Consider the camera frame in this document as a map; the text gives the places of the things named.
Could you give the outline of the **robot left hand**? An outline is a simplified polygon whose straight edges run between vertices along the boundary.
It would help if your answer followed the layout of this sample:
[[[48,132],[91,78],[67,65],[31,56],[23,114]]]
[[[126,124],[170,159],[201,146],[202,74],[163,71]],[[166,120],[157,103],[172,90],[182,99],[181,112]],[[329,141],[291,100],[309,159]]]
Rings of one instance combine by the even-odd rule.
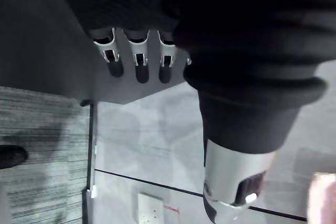
[[[300,109],[327,84],[335,59],[335,0],[65,0],[93,40],[150,29],[188,53],[184,79],[203,121],[203,202],[230,223],[260,195],[266,171]]]

